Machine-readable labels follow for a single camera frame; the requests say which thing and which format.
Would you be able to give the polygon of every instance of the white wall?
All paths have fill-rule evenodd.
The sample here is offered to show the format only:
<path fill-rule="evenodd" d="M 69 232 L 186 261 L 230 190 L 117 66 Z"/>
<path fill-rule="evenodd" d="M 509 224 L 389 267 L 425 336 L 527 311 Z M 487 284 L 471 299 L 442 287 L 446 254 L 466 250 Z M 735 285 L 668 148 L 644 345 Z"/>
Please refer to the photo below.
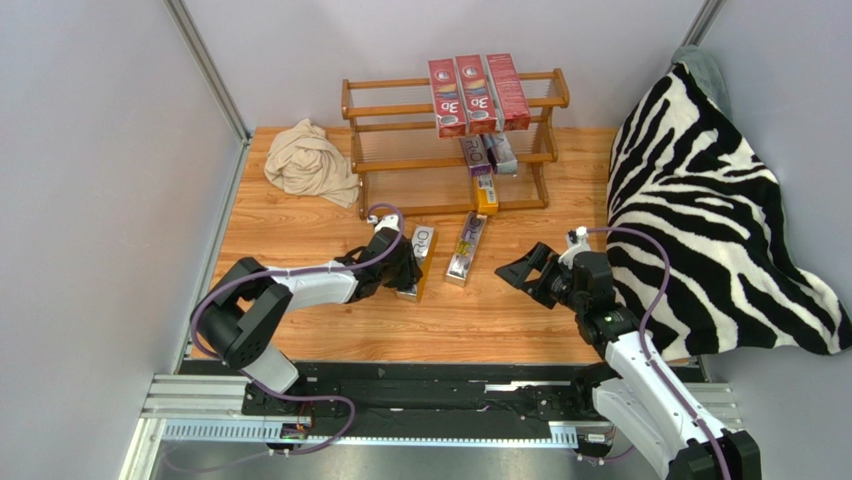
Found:
<path fill-rule="evenodd" d="M 665 72 L 701 0 L 187 0 L 249 128 L 311 117 L 344 125 L 340 85 L 428 76 L 426 62 L 510 52 L 522 71 L 562 67 L 557 122 L 617 126 Z"/>
<path fill-rule="evenodd" d="M 728 0 L 703 46 L 734 123 L 781 182 L 798 264 L 852 307 L 852 4 Z M 760 443 L 764 478 L 848 478 L 852 353 L 747 349 L 708 360 Z"/>
<path fill-rule="evenodd" d="M 116 478 L 238 145 L 162 2 L 2 2 L 0 65 L 0 476 Z"/>

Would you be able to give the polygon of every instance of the black and white striped fabric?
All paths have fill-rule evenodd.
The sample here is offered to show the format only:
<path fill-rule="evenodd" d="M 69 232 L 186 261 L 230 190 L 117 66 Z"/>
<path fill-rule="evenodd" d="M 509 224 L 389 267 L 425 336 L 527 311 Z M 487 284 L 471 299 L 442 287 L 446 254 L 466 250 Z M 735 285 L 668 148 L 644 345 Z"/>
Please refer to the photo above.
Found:
<path fill-rule="evenodd" d="M 793 265 L 775 176 L 677 66 L 645 95 L 612 147 L 610 226 L 641 230 L 671 259 L 649 323 L 666 360 L 743 346 L 797 345 L 833 354 L 852 345 L 837 295 Z M 657 294 L 663 263 L 641 238 L 611 233 L 618 297 L 635 314 Z"/>

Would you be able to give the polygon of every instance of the robotic arm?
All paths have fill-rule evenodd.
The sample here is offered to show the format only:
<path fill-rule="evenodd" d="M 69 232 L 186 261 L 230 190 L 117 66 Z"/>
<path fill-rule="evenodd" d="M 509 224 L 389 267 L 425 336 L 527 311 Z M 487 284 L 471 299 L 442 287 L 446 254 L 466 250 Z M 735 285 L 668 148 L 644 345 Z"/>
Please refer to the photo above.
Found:
<path fill-rule="evenodd" d="M 380 285 L 407 290 L 422 277 L 411 242 L 399 243 L 381 261 L 364 268 L 392 246 L 400 235 L 398 215 L 386 215 L 377 222 L 366 247 L 316 267 L 307 267 L 287 276 L 265 276 L 241 283 L 217 295 L 204 309 L 198 333 L 227 366 L 240 370 L 270 389 L 284 393 L 299 378 L 292 362 L 271 344 L 281 317 L 287 312 L 324 303 L 352 303 L 376 293 Z M 268 270 L 252 257 L 238 261 L 213 288 Z M 252 301 L 244 311 L 237 302 Z"/>
<path fill-rule="evenodd" d="M 685 400 L 720 445 L 731 478 L 759 479 L 760 453 L 748 432 L 732 433 L 704 410 L 644 333 L 647 359 L 639 320 L 616 302 L 606 254 L 591 251 L 586 229 L 570 232 L 567 240 L 569 248 L 561 256 L 538 243 L 496 273 L 548 308 L 559 303 L 574 310 L 580 335 L 605 361 L 574 383 L 586 408 L 624 432 L 660 478 L 721 478 L 711 440 L 683 406 Z M 533 271 L 540 276 L 527 280 Z"/>

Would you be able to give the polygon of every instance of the beige cloth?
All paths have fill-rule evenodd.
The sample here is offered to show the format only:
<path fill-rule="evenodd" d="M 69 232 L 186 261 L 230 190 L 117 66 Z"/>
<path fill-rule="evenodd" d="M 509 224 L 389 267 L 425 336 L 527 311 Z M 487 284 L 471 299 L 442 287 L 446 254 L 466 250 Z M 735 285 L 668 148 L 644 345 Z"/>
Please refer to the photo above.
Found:
<path fill-rule="evenodd" d="M 358 177 L 349 162 L 307 118 L 275 137 L 264 173 L 293 195 L 319 195 L 345 208 L 358 200 Z"/>

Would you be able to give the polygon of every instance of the wooden tabletop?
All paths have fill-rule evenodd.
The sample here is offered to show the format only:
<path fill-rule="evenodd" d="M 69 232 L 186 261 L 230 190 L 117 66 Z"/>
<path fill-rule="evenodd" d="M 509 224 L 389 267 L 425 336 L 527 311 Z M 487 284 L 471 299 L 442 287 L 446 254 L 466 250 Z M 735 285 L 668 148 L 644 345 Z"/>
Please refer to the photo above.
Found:
<path fill-rule="evenodd" d="M 316 265 L 365 245 L 372 236 L 372 227 L 359 220 L 355 207 L 347 210 L 319 197 L 288 195 L 267 181 L 266 153 L 282 130 L 259 128 L 255 133 L 214 283 L 245 256 L 269 267 Z M 347 156 L 348 129 L 329 129 L 328 134 Z M 561 306 L 548 310 L 504 283 L 494 270 L 522 257 L 538 241 L 562 251 L 569 229 L 606 224 L 614 134 L 613 129 L 556 130 L 559 161 L 545 166 L 550 208 L 491 217 L 466 287 L 444 281 L 464 215 L 408 217 L 406 234 L 415 225 L 432 226 L 438 232 L 420 304 L 400 300 L 382 288 L 358 303 L 300 310 L 282 319 L 275 345 L 294 360 L 599 361 L 577 333 L 570 310 Z M 400 186 L 395 194 L 415 193 Z M 593 238 L 592 246 L 603 249 L 603 236 Z"/>

